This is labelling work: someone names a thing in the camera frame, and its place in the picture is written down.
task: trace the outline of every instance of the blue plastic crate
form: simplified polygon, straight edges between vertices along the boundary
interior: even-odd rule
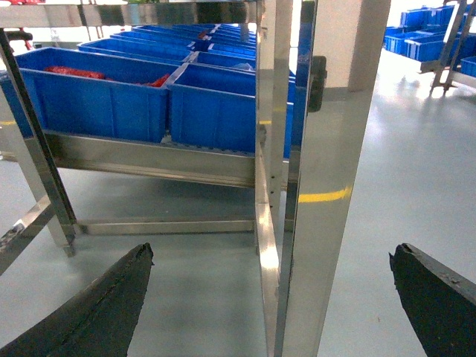
[[[210,41],[212,43],[224,43],[226,45],[248,46],[250,48],[256,47],[256,40],[254,39],[242,41],[239,36],[229,36],[220,33],[211,33]]]
[[[207,52],[195,52],[190,56],[189,62],[242,71],[254,71],[256,68],[256,60],[254,59],[211,54]]]
[[[422,30],[418,30],[414,32],[421,33],[422,35],[433,36],[433,35],[445,34],[447,28],[448,26],[435,25],[435,26],[430,26],[430,27],[423,28]]]
[[[145,25],[140,28],[146,28],[156,32],[167,33],[171,36],[190,36],[191,38],[198,39],[199,35],[203,31],[209,31],[208,29],[203,28],[186,28],[186,27],[173,27],[173,26],[159,26],[159,25]]]
[[[426,8],[403,11],[400,16],[402,26],[421,26],[424,24],[428,10]]]
[[[187,63],[167,85],[172,141],[254,152],[254,74]]]
[[[223,30],[221,28],[214,29],[210,31],[210,35],[220,35],[220,36],[226,36],[231,39],[238,39],[241,37],[241,31],[235,31],[235,30]],[[252,42],[256,42],[256,34],[255,33],[248,33],[248,38]]]
[[[407,57],[420,62],[435,61],[440,58],[443,49],[443,36],[428,36],[419,39],[408,39]]]
[[[189,39],[177,39],[170,36],[162,36],[161,34],[145,33],[137,31],[122,31],[111,35],[112,39],[125,39],[126,41],[135,41],[137,39],[145,39],[148,41],[160,42],[161,45],[167,47],[175,47],[187,50],[193,50],[195,42]]]
[[[385,36],[397,35],[403,33],[403,28],[397,26],[389,26],[385,28]]]
[[[442,6],[428,9],[427,24],[432,25],[447,25],[453,13],[454,6]]]
[[[398,33],[397,35],[386,36],[385,49],[389,52],[394,52],[395,54],[405,55],[407,53],[406,39],[415,39],[425,36],[428,35],[419,32]]]
[[[461,60],[461,73],[476,77],[476,57],[468,57]]]
[[[154,82],[178,66],[60,48],[31,51],[16,61],[44,129],[157,143],[164,137],[168,90],[136,83]],[[52,65],[98,71],[112,80],[43,71]],[[0,80],[10,106],[18,108],[9,82],[6,76]],[[21,110],[13,113],[17,122],[26,123]]]
[[[422,25],[418,26],[400,26],[403,29],[403,33],[414,32],[424,28]]]
[[[100,39],[99,41],[87,42],[78,45],[80,51],[100,54],[111,54],[120,57],[148,60],[159,63],[178,64],[188,59],[189,50],[168,48],[150,41],[133,42],[122,39]]]
[[[144,26],[135,26],[132,28],[132,30],[148,30],[156,33],[162,33],[166,34],[169,36],[182,36],[182,37],[187,37],[189,39],[198,39],[199,34],[201,31],[199,30],[181,30],[178,28],[166,28],[163,26],[157,26],[157,25],[144,25]]]
[[[199,39],[197,35],[193,34],[190,35],[188,33],[179,33],[175,30],[169,29],[169,28],[158,28],[157,26],[135,26],[132,28],[132,32],[140,32],[140,33],[147,33],[149,35],[153,36],[161,36],[161,37],[166,37],[170,39],[171,41],[173,40],[178,40],[178,39],[183,39],[183,40],[188,40],[188,41],[194,41],[195,42],[195,51],[206,51],[210,41],[205,38],[205,39]]]
[[[220,28],[227,29],[227,30],[235,30],[235,31],[238,31],[238,32],[239,32],[239,26],[236,26],[236,25],[221,24],[219,27],[220,27]]]
[[[240,46],[240,47],[248,48],[252,51],[256,51],[255,42],[246,42],[246,41],[241,41],[239,39],[229,39],[223,36],[216,36],[213,34],[209,36],[208,38],[210,39],[210,43],[219,43],[219,44],[228,45],[228,46]]]
[[[150,39],[141,39],[138,37],[132,37],[132,36],[121,36],[119,34],[112,34],[110,36],[112,39],[119,39],[121,41],[131,41],[131,42],[136,42],[136,43],[143,43],[145,45],[160,45],[161,47],[164,48],[176,48],[178,50],[183,50],[186,49],[187,51],[193,51],[193,46],[187,47],[183,45],[177,45],[176,43],[171,43],[171,42],[158,42],[158,41],[153,41]]]
[[[215,24],[195,24],[195,25],[173,25],[172,28],[185,29],[185,30],[209,30],[212,31],[216,28]]]
[[[420,62],[435,61],[440,58],[443,50],[444,35],[433,35],[429,37],[407,40],[408,49],[407,57],[413,58]],[[457,42],[454,43],[450,53],[450,59],[456,51]],[[469,57],[475,54],[476,51],[476,36],[469,35],[463,43],[458,59]]]
[[[242,46],[224,45],[222,43],[212,43],[208,46],[208,52],[212,54],[224,54],[227,56],[246,58],[249,60],[256,59],[256,50]]]

